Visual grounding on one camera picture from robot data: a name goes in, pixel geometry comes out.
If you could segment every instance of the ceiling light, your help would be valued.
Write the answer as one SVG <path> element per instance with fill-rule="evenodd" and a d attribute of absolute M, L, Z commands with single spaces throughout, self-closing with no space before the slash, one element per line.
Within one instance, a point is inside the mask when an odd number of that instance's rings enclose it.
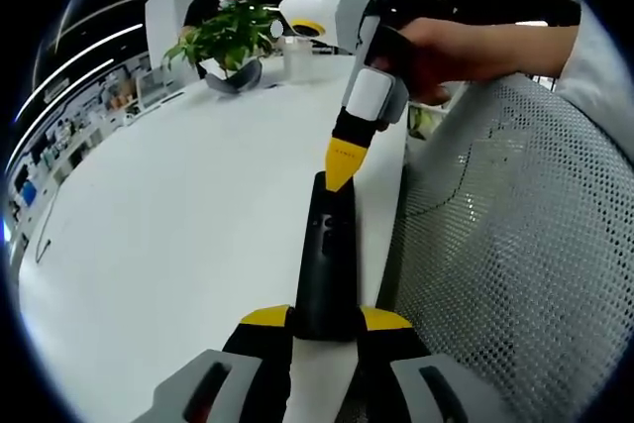
<path fill-rule="evenodd" d="M 61 16 L 61 21 L 59 22 L 59 30 L 57 30 L 57 35 L 55 35 L 55 54 L 57 54 L 57 48 L 59 47 L 59 40 L 61 39 L 61 29 L 66 24 L 66 19 L 70 16 L 73 10 L 73 6 L 76 0 L 70 0 L 66 8 L 63 10 L 63 15 Z"/>
<path fill-rule="evenodd" d="M 15 158 L 16 154 L 18 153 L 18 151 L 20 150 L 20 148 L 22 147 L 22 145 L 24 144 L 24 142 L 29 138 L 29 135 L 33 132 L 33 130 L 35 129 L 36 126 L 38 126 L 38 124 L 40 124 L 40 122 L 45 118 L 45 116 L 49 113 L 49 111 L 55 107 L 55 105 L 59 102 L 59 100 L 61 100 L 64 96 L 66 96 L 70 91 L 72 91 L 75 87 L 77 87 L 79 84 L 83 83 L 86 79 L 88 79 L 88 77 L 92 76 L 94 73 L 96 73 L 97 71 L 99 71 L 100 69 L 105 68 L 106 66 L 108 66 L 110 63 L 114 63 L 114 59 L 110 58 L 108 61 L 101 63 L 99 66 L 97 66 L 96 68 L 92 68 L 90 71 L 88 71 L 86 74 L 84 74 L 83 76 L 81 76 L 78 80 L 76 80 L 74 83 L 72 83 L 70 86 L 68 86 L 66 89 L 64 89 L 53 101 L 51 101 L 51 104 L 49 106 L 47 106 L 47 108 L 42 111 L 42 113 L 40 113 L 40 116 L 38 116 L 38 118 L 31 124 L 31 126 L 29 127 L 29 129 L 27 129 L 27 132 L 24 133 L 24 136 L 22 136 L 22 138 L 20 139 L 20 141 L 18 141 L 18 145 L 16 146 L 16 148 L 13 150 L 13 152 L 11 153 L 11 156 L 9 157 L 9 160 L 7 161 L 7 166 L 5 167 L 4 171 L 6 173 L 6 171 L 9 169 L 9 165 L 11 164 L 11 162 L 13 161 L 13 159 Z"/>
<path fill-rule="evenodd" d="M 80 59 L 82 56 L 84 56 L 85 54 L 92 52 L 93 50 L 101 47 L 104 44 L 107 44 L 108 42 L 110 42 L 111 40 L 114 40 L 118 37 L 121 37 L 122 35 L 126 35 L 129 32 L 133 32 L 135 30 L 140 29 L 143 26 L 143 24 L 137 24 L 137 25 L 133 25 L 132 27 L 128 27 L 127 29 L 122 30 L 121 32 L 117 32 L 116 34 L 112 34 L 109 37 L 106 37 L 105 39 L 100 40 L 99 42 L 97 42 L 96 44 L 91 45 L 90 47 L 88 47 L 85 50 L 82 50 L 81 52 L 79 52 L 78 54 L 76 54 L 75 56 L 73 56 L 70 60 L 68 60 L 67 62 L 65 62 L 62 66 L 60 66 L 58 69 L 56 69 L 51 76 L 49 76 L 47 79 L 45 79 L 42 83 L 40 83 L 40 86 L 38 86 L 33 93 L 31 93 L 29 95 L 29 97 L 27 98 L 27 100 L 24 102 L 24 104 L 22 105 L 22 107 L 20 108 L 20 111 L 18 111 L 18 114 L 16 115 L 16 118 L 13 120 L 13 122 L 17 122 L 18 119 L 20 118 L 20 116 L 22 115 L 22 113 L 24 113 L 24 110 L 27 109 L 27 106 L 29 106 L 29 104 L 31 104 L 31 101 L 33 101 L 33 98 L 35 98 L 44 88 L 47 87 L 47 85 L 54 80 L 54 78 L 56 76 L 58 76 L 62 71 L 64 71 L 65 69 L 67 69 L 71 64 L 75 63 L 78 59 Z"/>
<path fill-rule="evenodd" d="M 533 27 L 548 27 L 548 23 L 543 20 L 527 20 L 526 22 L 515 22 L 515 25 L 531 25 Z"/>
<path fill-rule="evenodd" d="M 2 221 L 2 226 L 3 226 L 3 235 L 4 235 L 4 243 L 9 243 L 11 241 L 11 230 L 9 230 L 9 227 L 7 226 L 7 222 L 5 222 L 4 220 Z"/>
<path fill-rule="evenodd" d="M 84 17 L 81 20 L 78 20 L 77 22 L 75 22 L 74 24 L 72 24 L 70 27 L 68 27 L 66 30 L 64 30 L 61 33 L 61 36 L 64 37 L 65 35 L 67 35 L 69 32 L 72 32 L 74 29 L 76 29 L 77 27 L 79 27 L 80 25 L 85 24 L 86 22 L 88 22 L 90 19 L 97 17 L 98 15 L 103 14 L 104 12 L 108 12 L 111 9 L 114 9 L 116 7 L 120 7 L 124 4 L 127 4 L 128 2 L 134 2 L 135 0 L 120 0 L 118 2 L 115 2 L 114 4 L 110 4 L 105 6 L 103 9 L 99 9 L 99 10 L 95 10 L 92 14 L 87 15 L 86 17 Z M 52 47 L 54 44 L 54 41 L 49 45 L 49 48 Z"/>

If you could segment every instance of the black shirt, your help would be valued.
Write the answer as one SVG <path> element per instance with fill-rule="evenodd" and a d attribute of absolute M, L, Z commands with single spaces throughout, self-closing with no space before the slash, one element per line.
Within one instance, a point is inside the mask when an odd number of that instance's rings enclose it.
<path fill-rule="evenodd" d="M 219 7 L 218 0 L 192 0 L 187 8 L 184 25 L 200 27 L 204 21 L 214 18 Z"/>

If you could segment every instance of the plant pot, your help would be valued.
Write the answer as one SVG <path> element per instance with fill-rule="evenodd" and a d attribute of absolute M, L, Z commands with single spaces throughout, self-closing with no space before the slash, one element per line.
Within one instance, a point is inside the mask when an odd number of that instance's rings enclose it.
<path fill-rule="evenodd" d="M 203 67 L 203 69 L 205 71 L 207 71 L 207 73 L 209 74 L 213 74 L 214 76 L 218 76 L 219 78 L 230 78 L 231 76 L 233 76 L 234 74 L 236 74 L 238 71 L 240 71 L 247 63 L 249 63 L 249 61 L 252 61 L 253 59 L 255 59 L 255 56 L 248 56 L 246 57 L 242 63 L 240 64 L 240 68 L 238 68 L 236 71 L 231 71 L 231 70 L 227 70 L 225 72 L 224 69 L 222 69 L 220 67 L 220 64 L 218 63 L 218 61 L 216 61 L 214 58 L 208 58 L 208 59 L 204 59 L 200 62 L 200 66 Z"/>
<path fill-rule="evenodd" d="M 226 94 L 238 94 L 256 87 L 261 77 L 262 63 L 257 58 L 250 58 L 242 68 L 229 77 L 207 74 L 205 82 L 211 89 Z"/>

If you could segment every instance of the person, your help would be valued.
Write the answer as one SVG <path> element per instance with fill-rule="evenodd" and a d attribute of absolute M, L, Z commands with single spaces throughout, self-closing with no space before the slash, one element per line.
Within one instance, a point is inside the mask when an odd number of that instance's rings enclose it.
<path fill-rule="evenodd" d="M 235 1 L 238 0 L 193 0 L 187 8 L 180 36 L 187 35 L 192 28 L 200 27 L 203 22 L 212 19 L 224 7 L 224 3 Z M 196 71 L 200 79 L 205 77 L 206 71 L 199 63 L 196 63 Z"/>
<path fill-rule="evenodd" d="M 446 81 L 482 81 L 514 72 L 560 76 L 578 27 L 524 25 L 473 26 L 419 18 L 401 34 L 416 47 L 411 71 L 412 97 L 429 105 L 450 99 Z M 376 65 L 389 70 L 387 60 Z"/>
<path fill-rule="evenodd" d="M 401 34 L 416 48 L 408 85 L 414 99 L 442 104 L 449 94 L 441 83 L 452 80 L 491 80 L 515 72 L 560 78 L 555 93 L 634 162 L 634 83 L 618 45 L 587 4 L 581 2 L 578 26 L 471 26 L 419 18 Z M 390 68 L 385 58 L 374 65 Z"/>

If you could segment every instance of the white sleeve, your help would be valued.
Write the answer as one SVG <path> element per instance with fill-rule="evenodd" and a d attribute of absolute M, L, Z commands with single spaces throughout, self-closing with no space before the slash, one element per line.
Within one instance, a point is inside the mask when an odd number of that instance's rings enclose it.
<path fill-rule="evenodd" d="M 584 112 L 634 162 L 632 77 L 616 44 L 585 4 L 555 92 Z"/>

